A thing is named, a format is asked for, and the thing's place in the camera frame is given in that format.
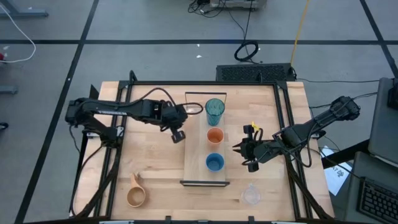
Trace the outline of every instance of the keyboard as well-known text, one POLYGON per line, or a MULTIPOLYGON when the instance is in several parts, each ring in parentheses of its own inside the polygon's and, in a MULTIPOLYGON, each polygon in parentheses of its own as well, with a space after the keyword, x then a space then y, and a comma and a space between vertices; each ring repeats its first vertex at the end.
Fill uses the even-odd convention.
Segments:
POLYGON ((398 190, 364 178, 359 186, 357 211, 383 223, 398 223, 398 190))
POLYGON ((289 74, 289 63, 259 64, 259 65, 219 65, 217 66, 217 81, 252 81, 274 82, 276 80, 294 81, 289 74))

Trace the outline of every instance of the gray floor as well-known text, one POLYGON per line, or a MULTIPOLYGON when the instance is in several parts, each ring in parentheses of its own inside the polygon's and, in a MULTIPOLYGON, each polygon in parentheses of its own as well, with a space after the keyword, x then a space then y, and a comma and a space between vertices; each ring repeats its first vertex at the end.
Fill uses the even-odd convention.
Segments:
MULTIPOLYGON (((22 19, 17 23, 32 39, 78 40, 93 0, 15 0, 23 8, 45 8, 46 19, 22 19)), ((385 40, 398 40, 395 0, 367 0, 385 40)), ((227 12, 209 19, 187 13, 189 1, 99 0, 87 39, 241 39, 242 32, 227 12)), ((269 0, 267 7, 252 13, 248 39, 295 38, 305 0, 269 0)), ((247 11, 233 11, 245 26, 247 11)), ((0 40, 23 39, 11 22, 0 20, 0 40)), ((310 3, 303 25, 304 40, 377 40, 359 1, 317 0, 310 3)), ((68 95, 68 100, 88 96, 90 84, 124 80, 133 69, 139 80, 214 80, 215 68, 237 64, 236 44, 183 45, 85 45, 68 95)), ((260 45, 255 61, 288 62, 293 45, 260 45)), ((32 46, 0 44, 8 60, 24 58, 32 46)), ((389 46, 398 58, 398 46, 389 46)), ((12 223, 21 204, 37 156, 44 142, 76 45, 41 44, 26 62, 0 67, 0 84, 19 86, 17 95, 0 95, 1 121, 10 128, 0 133, 0 223, 12 223)), ((299 45, 294 67, 299 78, 309 80, 375 80, 393 77, 378 45, 299 45)), ((305 83, 311 106, 329 103, 340 95, 358 96, 377 91, 377 83, 305 83)), ((352 122, 332 124, 327 136, 346 148, 370 135, 375 97, 357 101, 361 116, 352 122)), ((78 154, 63 121, 58 121, 42 175, 25 222, 66 218, 75 177, 78 154)), ((321 145, 332 147, 326 139, 321 145)), ((338 216, 344 188, 333 204, 338 216)))

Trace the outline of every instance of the wooden cup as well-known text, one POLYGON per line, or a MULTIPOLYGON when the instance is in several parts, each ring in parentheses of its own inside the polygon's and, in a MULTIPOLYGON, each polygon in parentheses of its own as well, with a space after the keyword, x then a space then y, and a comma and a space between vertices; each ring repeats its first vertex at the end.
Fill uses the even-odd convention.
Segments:
POLYGON ((211 148, 217 148, 224 141, 224 132, 221 128, 210 128, 207 131, 207 140, 211 148))
POLYGON ((127 193, 127 202, 133 208, 140 207, 146 199, 145 190, 137 183, 137 176, 131 174, 131 189, 127 193))

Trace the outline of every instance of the white paper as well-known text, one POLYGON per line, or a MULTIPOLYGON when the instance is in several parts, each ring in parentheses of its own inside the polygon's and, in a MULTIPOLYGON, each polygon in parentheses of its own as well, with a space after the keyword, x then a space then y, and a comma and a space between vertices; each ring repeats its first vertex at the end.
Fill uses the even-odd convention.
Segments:
MULTIPOLYGON (((322 149, 322 152, 326 156, 329 156, 330 154, 334 153, 327 146, 325 146, 322 149)), ((352 169, 346 162, 343 162, 339 165, 348 169, 349 171, 351 171, 351 169, 352 169)), ((329 188, 330 193, 332 193, 334 196, 337 195, 338 191, 340 190, 341 186, 343 186, 343 183, 347 179, 348 174, 349 174, 349 172, 347 172, 347 170, 344 170, 340 166, 334 166, 334 167, 325 169, 326 182, 328 183, 328 188, 329 188)))

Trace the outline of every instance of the wooden table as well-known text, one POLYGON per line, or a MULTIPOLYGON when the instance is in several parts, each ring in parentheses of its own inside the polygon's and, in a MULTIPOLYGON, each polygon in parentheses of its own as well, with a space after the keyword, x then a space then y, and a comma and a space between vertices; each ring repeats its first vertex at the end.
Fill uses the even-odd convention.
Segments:
MULTIPOLYGON (((103 82, 99 99, 115 100, 117 87, 118 82, 103 82)), ((154 85, 134 85, 132 100, 141 97, 154 87, 154 85)), ((185 102, 186 91, 227 92, 228 99, 223 116, 227 145, 226 180, 231 184, 227 187, 182 186, 180 180, 183 178, 184 142, 174 144, 168 131, 161 133, 157 126, 128 118, 111 219, 164 220, 165 216, 170 215, 173 220, 245 221, 248 220, 248 216, 254 216, 256 221, 294 220, 285 159, 278 156, 265 164, 260 164, 259 171, 249 173, 247 167, 241 165, 243 158, 240 154, 232 151, 232 146, 245 137, 243 125, 251 124, 252 121, 264 129, 263 139, 271 139, 272 134, 279 131, 273 87, 257 85, 161 87, 172 95, 177 104, 185 102), (130 175, 133 172, 139 173, 140 183, 148 194, 147 202, 139 208, 130 207, 126 200, 130 189, 130 175), (241 198, 242 192, 249 187, 249 184, 253 184, 261 192, 261 201, 257 205, 248 205, 241 198)), ((290 82, 288 87, 295 123, 304 123, 311 117, 303 83, 290 82)), ((161 91, 155 91, 149 98, 161 100, 166 99, 166 96, 161 91)), ((282 91, 280 98, 287 126, 282 91)), ((96 115, 96 117, 110 126, 111 116, 96 115)), ((85 158, 99 145, 98 138, 89 139, 85 158)), ((317 142, 312 140, 311 146, 316 149, 317 142)), ((325 211, 334 216, 320 156, 315 152, 311 153, 312 166, 304 168, 308 189, 325 211)), ((90 159, 81 174, 74 203, 76 212, 86 205, 98 188, 104 154, 103 149, 90 159)), ((308 163, 307 151, 302 151, 302 157, 304 163, 308 163)), ((298 188, 297 192, 300 213, 305 217, 302 194, 298 188)), ((104 193, 102 215, 105 214, 107 201, 108 191, 104 193)))

